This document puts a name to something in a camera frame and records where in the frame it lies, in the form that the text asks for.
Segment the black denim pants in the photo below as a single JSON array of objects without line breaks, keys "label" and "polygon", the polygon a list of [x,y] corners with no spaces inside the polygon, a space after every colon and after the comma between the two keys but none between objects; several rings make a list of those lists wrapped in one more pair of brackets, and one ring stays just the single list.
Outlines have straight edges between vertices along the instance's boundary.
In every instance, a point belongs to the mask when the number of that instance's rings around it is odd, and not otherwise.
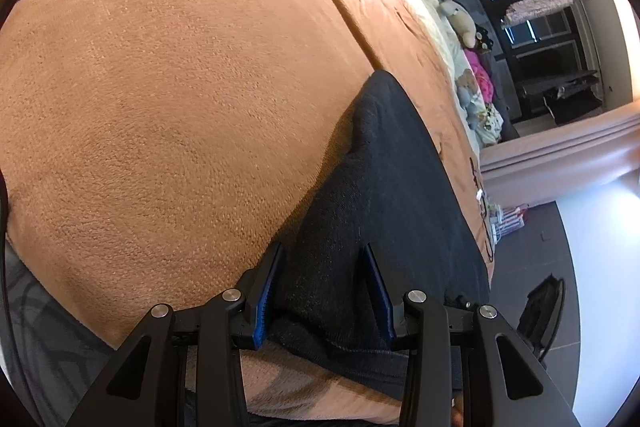
[{"label": "black denim pants", "polygon": [[397,399],[408,359],[376,325],[368,245],[396,277],[441,303],[489,298],[484,259],[436,147],[407,93],[382,70],[364,84],[352,146],[279,265],[266,321],[270,338],[293,355]]}]

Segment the striped bag on cabinet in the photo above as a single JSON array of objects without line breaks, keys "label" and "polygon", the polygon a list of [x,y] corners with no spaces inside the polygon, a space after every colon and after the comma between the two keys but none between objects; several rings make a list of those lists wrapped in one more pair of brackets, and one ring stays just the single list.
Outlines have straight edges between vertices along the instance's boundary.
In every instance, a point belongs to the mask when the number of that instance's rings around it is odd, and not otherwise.
[{"label": "striped bag on cabinet", "polygon": [[494,243],[500,242],[504,236],[525,227],[527,207],[501,207],[493,205],[490,208],[489,223]]}]

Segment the person's leg grey patterned trousers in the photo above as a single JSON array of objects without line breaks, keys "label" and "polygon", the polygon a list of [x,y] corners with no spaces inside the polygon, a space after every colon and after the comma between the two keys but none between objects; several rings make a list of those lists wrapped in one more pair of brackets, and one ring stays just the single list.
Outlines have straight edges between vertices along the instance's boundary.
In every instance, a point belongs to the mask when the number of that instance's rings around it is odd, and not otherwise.
[{"label": "person's leg grey patterned trousers", "polygon": [[9,380],[41,426],[64,426],[114,350],[80,324],[6,246],[12,329],[1,324]]}]

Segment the pink curtain right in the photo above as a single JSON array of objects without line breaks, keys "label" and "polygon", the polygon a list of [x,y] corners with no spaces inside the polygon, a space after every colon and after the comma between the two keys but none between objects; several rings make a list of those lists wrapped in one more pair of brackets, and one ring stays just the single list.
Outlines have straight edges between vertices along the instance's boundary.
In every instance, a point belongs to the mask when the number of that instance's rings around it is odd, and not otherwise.
[{"label": "pink curtain right", "polygon": [[502,207],[538,206],[639,168],[639,103],[480,152],[486,193]]}]

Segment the grey blue plush toy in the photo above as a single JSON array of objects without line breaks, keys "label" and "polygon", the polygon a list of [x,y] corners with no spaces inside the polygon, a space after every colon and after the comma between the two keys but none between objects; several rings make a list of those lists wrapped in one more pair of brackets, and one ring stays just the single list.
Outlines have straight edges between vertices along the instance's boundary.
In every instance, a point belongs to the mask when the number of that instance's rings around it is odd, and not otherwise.
[{"label": "grey blue plush toy", "polygon": [[456,92],[460,106],[466,113],[466,122],[472,130],[475,130],[480,124],[480,116],[485,110],[485,103],[480,86],[471,69],[465,69],[457,78]]}]

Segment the brown bed blanket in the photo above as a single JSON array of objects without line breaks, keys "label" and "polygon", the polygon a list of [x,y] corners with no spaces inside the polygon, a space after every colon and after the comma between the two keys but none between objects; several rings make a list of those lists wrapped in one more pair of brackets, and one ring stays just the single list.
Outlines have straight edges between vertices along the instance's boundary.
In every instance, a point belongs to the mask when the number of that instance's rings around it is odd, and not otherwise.
[{"label": "brown bed blanket", "polygon": [[[404,0],[17,0],[1,31],[8,239],[110,347],[157,303],[196,307],[293,247],[379,70],[430,135],[488,274],[477,154]],[[394,425],[400,398],[244,352],[254,415]]]}]

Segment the pink garment on bed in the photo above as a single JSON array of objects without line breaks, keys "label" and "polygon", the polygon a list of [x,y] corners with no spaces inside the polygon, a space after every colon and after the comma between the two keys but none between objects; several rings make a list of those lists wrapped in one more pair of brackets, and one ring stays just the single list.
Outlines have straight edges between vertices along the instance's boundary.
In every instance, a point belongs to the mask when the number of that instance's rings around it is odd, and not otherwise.
[{"label": "pink garment on bed", "polygon": [[480,94],[484,103],[486,105],[491,104],[494,101],[495,88],[486,68],[480,61],[480,56],[470,49],[464,49],[464,54],[471,65],[478,87],[480,87]]}]

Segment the cream plush toy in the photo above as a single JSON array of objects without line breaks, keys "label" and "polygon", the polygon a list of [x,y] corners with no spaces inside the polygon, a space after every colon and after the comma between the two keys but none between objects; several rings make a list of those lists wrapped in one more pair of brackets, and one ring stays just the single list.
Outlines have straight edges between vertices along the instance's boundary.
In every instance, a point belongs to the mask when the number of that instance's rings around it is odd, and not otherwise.
[{"label": "cream plush toy", "polygon": [[459,40],[467,49],[476,47],[476,25],[466,9],[454,0],[440,0],[439,11],[454,28]]}]

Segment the floral hanging garment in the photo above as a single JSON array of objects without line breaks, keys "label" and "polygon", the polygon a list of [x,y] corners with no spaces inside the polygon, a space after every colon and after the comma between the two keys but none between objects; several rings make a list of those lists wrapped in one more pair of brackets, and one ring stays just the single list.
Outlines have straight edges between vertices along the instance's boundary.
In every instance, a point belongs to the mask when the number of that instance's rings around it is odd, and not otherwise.
[{"label": "floral hanging garment", "polygon": [[562,12],[575,0],[518,0],[511,3],[502,18],[503,27],[518,26],[530,20]]}]

